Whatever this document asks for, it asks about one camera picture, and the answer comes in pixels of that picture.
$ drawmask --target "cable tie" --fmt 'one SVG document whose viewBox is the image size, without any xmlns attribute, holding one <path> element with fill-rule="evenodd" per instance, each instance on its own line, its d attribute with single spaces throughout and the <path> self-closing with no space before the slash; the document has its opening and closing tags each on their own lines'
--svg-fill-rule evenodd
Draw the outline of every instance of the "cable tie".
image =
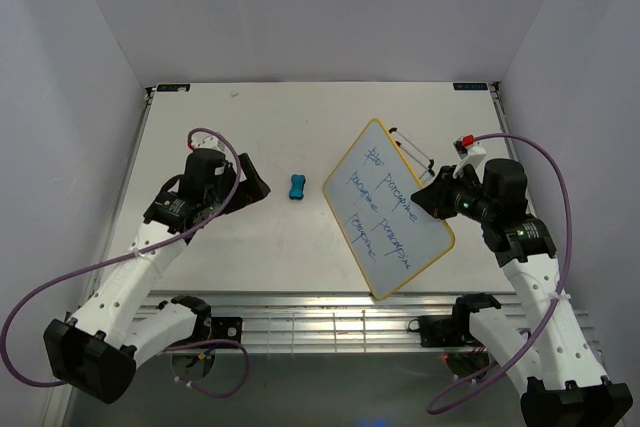
<svg viewBox="0 0 640 427">
<path fill-rule="evenodd" d="M 136 258 L 142 258 L 144 257 L 144 254 L 140 253 L 140 249 L 138 249 L 137 247 L 134 247 L 131 249 L 131 253 L 133 254 L 134 257 Z"/>
<path fill-rule="evenodd" d="M 557 301 L 571 300 L 571 294 L 567 294 L 566 292 L 564 294 L 558 294 L 557 292 L 554 291 L 549 294 L 549 298 L 551 300 L 555 299 Z"/>
</svg>

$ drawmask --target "black sticker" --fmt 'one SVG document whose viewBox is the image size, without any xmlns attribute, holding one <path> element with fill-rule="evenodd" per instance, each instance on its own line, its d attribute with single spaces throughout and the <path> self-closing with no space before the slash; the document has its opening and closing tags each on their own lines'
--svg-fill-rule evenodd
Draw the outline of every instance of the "black sticker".
<svg viewBox="0 0 640 427">
<path fill-rule="evenodd" d="M 454 82 L 453 90 L 489 90 L 483 82 Z"/>
<path fill-rule="evenodd" d="M 189 92 L 191 84 L 159 84 L 158 92 Z"/>
</svg>

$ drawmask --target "wooden whiteboard frame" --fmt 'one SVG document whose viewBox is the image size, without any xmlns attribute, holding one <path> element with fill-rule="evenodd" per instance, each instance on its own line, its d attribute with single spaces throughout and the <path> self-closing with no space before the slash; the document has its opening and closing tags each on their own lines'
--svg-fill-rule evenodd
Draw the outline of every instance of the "wooden whiteboard frame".
<svg viewBox="0 0 640 427">
<path fill-rule="evenodd" d="M 405 163 L 405 165 L 409 169 L 409 172 L 411 173 L 413 178 L 416 180 L 419 188 L 422 189 L 424 187 L 424 184 L 420 180 L 420 177 L 418 176 L 417 172 L 415 171 L 415 169 L 413 168 L 413 166 L 411 165 L 411 163 L 407 159 L 406 155 L 404 154 L 404 152 L 402 152 L 402 149 L 398 148 L 398 145 L 396 144 L 395 139 L 389 133 L 389 129 L 387 128 L 385 123 L 382 122 L 382 120 L 380 120 L 378 117 L 374 117 L 367 123 L 367 125 L 364 127 L 364 129 L 362 129 L 360 134 L 358 134 L 358 137 L 356 138 L 356 140 L 351 144 L 349 149 L 345 152 L 345 154 L 342 156 L 340 161 L 336 164 L 334 169 L 331 171 L 329 176 L 326 178 L 326 180 L 322 184 L 322 193 L 324 195 L 324 198 L 327 201 L 327 204 L 329 204 L 329 208 L 331 209 L 331 213 L 333 214 L 334 218 L 336 219 L 336 222 L 338 223 L 338 226 L 340 227 L 340 231 L 342 232 L 342 235 L 344 236 L 344 239 L 347 242 L 347 245 L 349 246 L 349 250 L 351 250 L 351 253 L 353 254 L 353 258 L 355 259 L 356 264 L 358 264 L 358 268 L 360 269 L 360 272 L 362 272 L 362 276 L 364 277 L 364 280 L 366 281 L 367 285 L 369 286 L 369 290 L 371 291 L 371 294 L 373 295 L 373 297 L 376 300 L 383 300 L 383 299 L 386 299 L 387 297 L 393 295 L 395 292 L 397 292 L 402 287 L 407 285 L 409 282 L 411 282 L 413 279 L 415 279 L 418 275 L 420 275 L 422 272 L 424 272 L 427 268 L 429 268 L 435 262 L 437 262 L 442 257 L 444 257 L 446 254 L 448 254 L 453 249 L 453 247 L 456 245 L 456 235 L 453 232 L 453 230 L 451 229 L 451 227 L 449 226 L 449 224 L 447 223 L 447 221 L 443 220 L 442 222 L 444 223 L 445 227 L 447 228 L 447 231 L 449 232 L 449 235 L 451 236 L 451 244 L 449 245 L 449 247 L 447 247 L 446 250 L 444 250 L 440 255 L 438 255 L 435 259 L 433 259 L 431 262 L 426 264 L 424 267 L 421 267 L 420 269 L 418 269 L 416 271 L 416 273 L 414 273 L 406 281 L 402 282 L 397 287 L 391 289 L 391 291 L 388 294 L 386 294 L 384 296 L 378 296 L 376 294 L 376 292 L 375 292 L 375 290 L 373 288 L 373 284 L 371 283 L 371 280 L 369 279 L 369 276 L 367 275 L 366 269 L 364 269 L 363 266 L 362 266 L 363 262 L 360 260 L 360 256 L 358 255 L 358 253 L 353 248 L 353 245 L 352 245 L 351 241 L 349 240 L 349 234 L 347 233 L 347 231 L 345 230 L 344 226 L 342 225 L 342 222 L 340 222 L 340 218 L 339 218 L 339 216 L 338 216 L 338 214 L 336 212 L 336 209 L 335 209 L 333 203 L 331 202 L 331 199 L 330 199 L 329 195 L 327 195 L 327 183 L 331 180 L 333 175 L 336 173 L 336 171 L 342 165 L 342 163 L 346 160 L 346 158 L 349 156 L 351 151 L 356 147 L 356 145 L 358 145 L 358 142 L 360 142 L 360 139 L 362 138 L 362 136 L 369 129 L 371 124 L 374 123 L 374 122 L 377 122 L 378 124 L 380 124 L 380 127 L 382 127 L 382 130 L 384 131 L 384 133 L 386 134 L 387 138 L 389 139 L 389 142 L 391 142 L 391 144 L 393 145 L 394 149 L 400 154 L 400 158 L 403 160 L 403 162 Z"/>
</svg>

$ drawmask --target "table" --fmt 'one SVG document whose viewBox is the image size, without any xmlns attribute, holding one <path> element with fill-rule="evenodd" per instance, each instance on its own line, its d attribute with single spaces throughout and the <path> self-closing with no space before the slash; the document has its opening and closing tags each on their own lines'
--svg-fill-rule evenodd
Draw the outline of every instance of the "table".
<svg viewBox="0 0 640 427">
<path fill-rule="evenodd" d="M 490 90 L 441 83 L 218 83 L 156 91 L 150 102 L 115 223 L 109 256 L 134 238 L 160 186 L 181 173 L 193 127 L 223 133 L 247 152 L 272 192 L 199 232 L 155 291 L 168 293 L 365 293 L 367 285 L 322 195 L 322 183 L 372 117 L 396 126 L 436 161 L 456 163 L 463 134 L 501 130 Z M 500 140 L 488 158 L 506 157 Z M 306 175 L 305 198 L 288 198 L 293 173 Z M 513 289 L 482 241 L 479 225 L 450 220 L 454 249 L 402 292 Z"/>
</svg>

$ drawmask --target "blue object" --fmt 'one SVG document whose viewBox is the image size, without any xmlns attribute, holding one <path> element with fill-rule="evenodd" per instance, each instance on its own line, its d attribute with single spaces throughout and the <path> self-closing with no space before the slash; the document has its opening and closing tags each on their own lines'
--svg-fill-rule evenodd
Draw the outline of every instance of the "blue object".
<svg viewBox="0 0 640 427">
<path fill-rule="evenodd" d="M 302 200 L 304 198 L 304 184 L 307 179 L 302 174 L 293 174 L 291 176 L 291 190 L 289 198 L 293 200 Z"/>
</svg>

